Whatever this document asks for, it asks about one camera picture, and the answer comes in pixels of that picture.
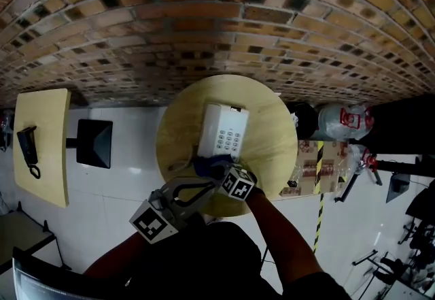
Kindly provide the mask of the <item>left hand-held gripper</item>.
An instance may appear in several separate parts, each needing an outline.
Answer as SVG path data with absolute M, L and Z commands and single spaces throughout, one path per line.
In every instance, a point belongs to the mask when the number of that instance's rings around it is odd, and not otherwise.
M 130 218 L 130 223 L 150 244 L 188 227 L 188 219 L 205 207 L 216 190 L 210 178 L 176 177 L 154 190 Z

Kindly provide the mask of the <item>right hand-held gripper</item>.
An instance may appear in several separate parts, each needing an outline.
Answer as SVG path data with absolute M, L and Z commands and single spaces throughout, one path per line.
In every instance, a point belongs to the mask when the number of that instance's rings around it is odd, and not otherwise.
M 237 163 L 219 161 L 211 166 L 212 178 L 217 181 L 217 191 L 238 201 L 246 200 L 258 179 L 250 170 Z

